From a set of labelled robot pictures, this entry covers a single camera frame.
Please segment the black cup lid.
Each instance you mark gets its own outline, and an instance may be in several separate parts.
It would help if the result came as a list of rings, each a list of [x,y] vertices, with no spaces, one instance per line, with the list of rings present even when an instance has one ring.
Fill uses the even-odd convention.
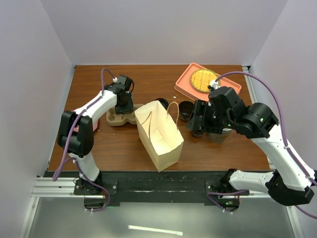
[[[156,101],[159,101],[161,105],[167,110],[169,102],[164,98],[157,98]]]

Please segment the brown paper bag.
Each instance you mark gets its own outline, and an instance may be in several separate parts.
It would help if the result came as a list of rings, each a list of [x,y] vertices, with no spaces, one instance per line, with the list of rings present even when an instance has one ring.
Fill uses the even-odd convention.
[[[178,119],[173,119],[159,101],[147,103],[135,111],[139,137],[158,172],[177,163],[184,139],[178,128]]]

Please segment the black coffee cup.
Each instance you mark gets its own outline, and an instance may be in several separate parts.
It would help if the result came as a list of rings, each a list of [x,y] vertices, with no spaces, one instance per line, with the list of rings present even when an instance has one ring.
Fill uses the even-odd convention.
[[[204,132],[201,130],[192,130],[191,134],[193,137],[201,137],[204,134]]]
[[[193,111],[194,104],[190,101],[182,101],[179,104],[179,118],[188,121]]]

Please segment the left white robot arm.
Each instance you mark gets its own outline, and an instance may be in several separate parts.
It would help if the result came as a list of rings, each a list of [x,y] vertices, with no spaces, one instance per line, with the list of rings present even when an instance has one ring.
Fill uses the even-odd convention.
[[[134,111],[132,101],[134,81],[124,75],[112,80],[113,82],[108,85],[104,85],[102,81],[101,91],[87,104],[74,111],[62,113],[57,144],[63,149],[63,155],[53,175],[53,181],[59,178],[64,164],[68,161],[66,156],[69,155],[79,171],[85,189],[91,194],[100,192],[106,194],[100,170],[92,155],[94,125],[111,108],[122,115]]]

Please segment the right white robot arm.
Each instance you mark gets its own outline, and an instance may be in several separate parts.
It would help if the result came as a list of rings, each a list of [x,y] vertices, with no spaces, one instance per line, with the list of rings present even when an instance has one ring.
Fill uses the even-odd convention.
[[[222,134],[232,129],[255,143],[275,166],[272,172],[246,172],[229,169],[220,179],[216,191],[220,195],[239,190],[267,193],[284,206],[310,203],[311,189],[317,173],[309,168],[291,145],[284,145],[281,123],[267,105],[246,106],[231,87],[210,91],[209,100],[196,100],[186,127],[193,133]]]

